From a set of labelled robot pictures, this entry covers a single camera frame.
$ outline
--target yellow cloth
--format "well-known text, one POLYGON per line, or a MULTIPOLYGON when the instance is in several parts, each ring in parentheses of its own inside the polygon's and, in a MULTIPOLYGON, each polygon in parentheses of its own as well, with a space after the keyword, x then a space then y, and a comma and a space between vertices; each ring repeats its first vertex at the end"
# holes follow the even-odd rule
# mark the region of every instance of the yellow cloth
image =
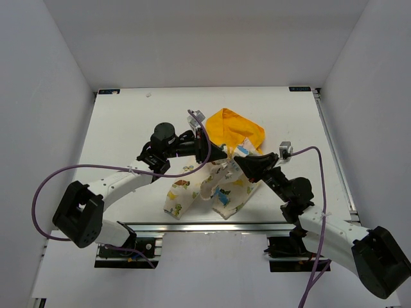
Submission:
POLYGON ((248 138, 262 153, 259 147, 265 138, 264 129, 230 109, 222 108, 210 117, 205 128, 211 141, 217 145, 226 144, 229 148, 235 148, 248 138))

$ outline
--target white wall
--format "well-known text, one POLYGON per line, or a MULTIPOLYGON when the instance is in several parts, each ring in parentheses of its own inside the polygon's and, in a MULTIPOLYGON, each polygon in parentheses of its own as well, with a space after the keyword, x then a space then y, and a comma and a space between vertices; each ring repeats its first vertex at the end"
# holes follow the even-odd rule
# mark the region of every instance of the white wall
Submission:
MULTIPOLYGON (((0 42, 0 305, 21 308, 44 244, 31 223, 33 193, 76 162, 93 97, 41 0, 1 1, 0 42)), ((40 198, 45 230, 68 180, 59 177, 40 198)))
POLYGON ((45 0, 91 87, 320 87, 367 0, 45 0))
MULTIPOLYGON (((367 5, 322 89, 364 225, 388 228, 411 258, 411 2, 367 5)), ((399 291, 411 307, 411 280, 399 291)))

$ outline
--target patterned cloth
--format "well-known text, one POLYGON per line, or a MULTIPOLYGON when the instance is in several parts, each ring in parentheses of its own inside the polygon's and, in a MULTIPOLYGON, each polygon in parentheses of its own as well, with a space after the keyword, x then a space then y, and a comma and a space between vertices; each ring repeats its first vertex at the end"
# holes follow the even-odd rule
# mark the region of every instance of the patterned cloth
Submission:
MULTIPOLYGON (((247 138, 235 149, 223 146, 228 159, 210 162, 200 171, 177 179, 167 194, 164 211, 179 219, 199 195, 204 200, 213 199, 213 209, 224 219, 244 206, 258 184, 248 181, 233 157, 259 154, 247 138)), ((197 166, 192 157, 183 173, 197 166)))

